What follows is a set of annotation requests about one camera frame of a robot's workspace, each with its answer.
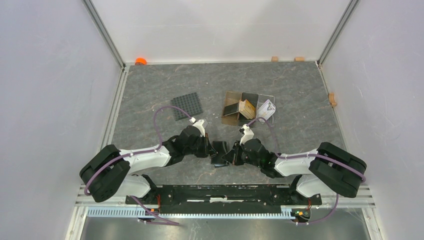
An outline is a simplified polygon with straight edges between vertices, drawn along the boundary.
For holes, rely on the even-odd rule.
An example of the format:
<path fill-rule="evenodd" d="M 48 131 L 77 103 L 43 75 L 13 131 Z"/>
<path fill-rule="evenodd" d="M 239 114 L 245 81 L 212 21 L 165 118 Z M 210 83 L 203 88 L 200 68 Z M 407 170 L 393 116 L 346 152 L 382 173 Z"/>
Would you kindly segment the black card holder wallet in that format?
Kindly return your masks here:
<path fill-rule="evenodd" d="M 224 159 L 224 155 L 228 153 L 228 144 L 226 141 L 213 141 L 211 144 L 212 155 L 210 156 L 210 163 L 215 168 L 226 167 L 229 162 Z"/>

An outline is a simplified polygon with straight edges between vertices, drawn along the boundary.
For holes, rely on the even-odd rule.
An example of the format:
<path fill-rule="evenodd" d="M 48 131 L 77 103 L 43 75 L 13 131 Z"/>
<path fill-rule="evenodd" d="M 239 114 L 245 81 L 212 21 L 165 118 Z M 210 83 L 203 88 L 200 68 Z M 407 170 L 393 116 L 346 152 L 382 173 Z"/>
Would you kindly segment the amber and black organizer box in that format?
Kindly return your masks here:
<path fill-rule="evenodd" d="M 231 126 L 248 124 L 257 117 L 258 102 L 256 93 L 226 91 L 221 123 Z"/>

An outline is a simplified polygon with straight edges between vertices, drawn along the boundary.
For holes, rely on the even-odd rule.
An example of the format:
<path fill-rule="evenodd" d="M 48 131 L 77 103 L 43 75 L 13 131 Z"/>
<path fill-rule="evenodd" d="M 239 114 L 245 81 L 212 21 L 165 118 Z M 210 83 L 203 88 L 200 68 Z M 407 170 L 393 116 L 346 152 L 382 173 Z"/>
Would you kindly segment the black credit card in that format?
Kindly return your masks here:
<path fill-rule="evenodd" d="M 239 102 L 227 105 L 223 108 L 223 116 L 237 114 L 239 112 Z"/>

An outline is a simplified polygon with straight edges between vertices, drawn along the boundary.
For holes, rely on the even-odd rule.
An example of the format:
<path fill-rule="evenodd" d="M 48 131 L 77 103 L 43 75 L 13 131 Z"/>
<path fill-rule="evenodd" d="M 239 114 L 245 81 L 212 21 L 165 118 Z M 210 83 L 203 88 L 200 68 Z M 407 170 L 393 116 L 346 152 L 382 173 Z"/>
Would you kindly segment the orange card stack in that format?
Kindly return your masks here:
<path fill-rule="evenodd" d="M 256 118 L 256 108 L 247 99 L 239 101 L 238 112 L 247 120 Z"/>

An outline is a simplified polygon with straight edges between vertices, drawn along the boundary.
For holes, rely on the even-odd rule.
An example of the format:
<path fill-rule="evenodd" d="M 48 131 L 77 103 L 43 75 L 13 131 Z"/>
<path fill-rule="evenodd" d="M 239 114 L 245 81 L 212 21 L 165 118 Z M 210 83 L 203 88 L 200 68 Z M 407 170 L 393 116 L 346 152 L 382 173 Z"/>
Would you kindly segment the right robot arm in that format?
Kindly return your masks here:
<path fill-rule="evenodd" d="M 295 204 L 323 193 L 355 198 L 366 181 L 367 164 L 330 142 L 303 153 L 278 154 L 253 138 L 244 143 L 236 141 L 222 159 L 234 166 L 255 166 L 269 178 L 294 176 L 288 196 Z"/>

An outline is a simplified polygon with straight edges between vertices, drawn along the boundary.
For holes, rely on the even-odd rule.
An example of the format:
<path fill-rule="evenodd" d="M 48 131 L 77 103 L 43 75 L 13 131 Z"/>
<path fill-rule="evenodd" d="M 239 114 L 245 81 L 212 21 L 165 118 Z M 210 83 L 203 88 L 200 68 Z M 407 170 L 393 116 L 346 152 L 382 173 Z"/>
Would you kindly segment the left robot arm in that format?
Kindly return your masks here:
<path fill-rule="evenodd" d="M 179 135 L 153 147 L 125 150 L 109 144 L 80 170 L 79 176 L 85 184 L 84 194 L 96 203 L 120 195 L 134 196 L 151 204 L 157 198 L 157 190 L 147 176 L 136 176 L 136 172 L 169 167 L 185 156 L 207 158 L 214 153 L 208 134 L 189 125 Z"/>

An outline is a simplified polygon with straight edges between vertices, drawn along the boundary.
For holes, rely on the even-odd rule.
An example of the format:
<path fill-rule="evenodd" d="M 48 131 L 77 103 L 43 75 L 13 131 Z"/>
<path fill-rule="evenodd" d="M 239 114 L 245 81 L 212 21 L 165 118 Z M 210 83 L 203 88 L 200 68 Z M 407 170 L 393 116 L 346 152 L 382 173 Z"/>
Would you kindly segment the dark grey stud baseplate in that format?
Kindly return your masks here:
<path fill-rule="evenodd" d="M 170 100 L 170 104 L 182 109 L 191 117 L 200 115 L 204 112 L 197 92 L 175 97 Z"/>

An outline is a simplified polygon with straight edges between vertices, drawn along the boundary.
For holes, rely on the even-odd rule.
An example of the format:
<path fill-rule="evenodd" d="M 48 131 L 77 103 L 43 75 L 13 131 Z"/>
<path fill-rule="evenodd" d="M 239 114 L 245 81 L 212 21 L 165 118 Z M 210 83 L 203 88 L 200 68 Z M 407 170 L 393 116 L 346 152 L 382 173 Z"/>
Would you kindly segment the orange round cap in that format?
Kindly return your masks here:
<path fill-rule="evenodd" d="M 142 57 L 138 57 L 138 58 L 135 59 L 134 64 L 136 66 L 138 66 L 138 65 L 146 65 L 147 64 L 147 61 L 146 61 L 146 59 L 144 59 Z"/>

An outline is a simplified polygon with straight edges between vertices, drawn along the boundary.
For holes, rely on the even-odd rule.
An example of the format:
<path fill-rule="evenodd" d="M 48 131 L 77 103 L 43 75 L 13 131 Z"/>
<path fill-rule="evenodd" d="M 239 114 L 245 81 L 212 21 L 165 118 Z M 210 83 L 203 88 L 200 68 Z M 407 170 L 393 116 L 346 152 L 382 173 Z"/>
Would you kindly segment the curved wooden piece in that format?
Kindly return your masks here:
<path fill-rule="evenodd" d="M 338 103 L 336 101 L 336 96 L 335 96 L 335 93 L 334 92 L 330 92 L 328 94 L 328 100 L 329 100 L 330 106 L 332 108 L 334 108 L 334 107 L 336 107 L 338 105 Z"/>

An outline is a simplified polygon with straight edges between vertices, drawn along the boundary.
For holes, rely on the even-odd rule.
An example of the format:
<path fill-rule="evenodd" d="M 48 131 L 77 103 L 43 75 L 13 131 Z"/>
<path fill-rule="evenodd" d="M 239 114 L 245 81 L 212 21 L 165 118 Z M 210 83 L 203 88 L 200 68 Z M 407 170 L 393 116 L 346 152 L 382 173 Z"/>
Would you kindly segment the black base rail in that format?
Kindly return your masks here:
<path fill-rule="evenodd" d="M 161 214 L 277 214 L 282 206 L 322 205 L 320 194 L 304 197 L 283 184 L 162 185 L 139 201 Z"/>

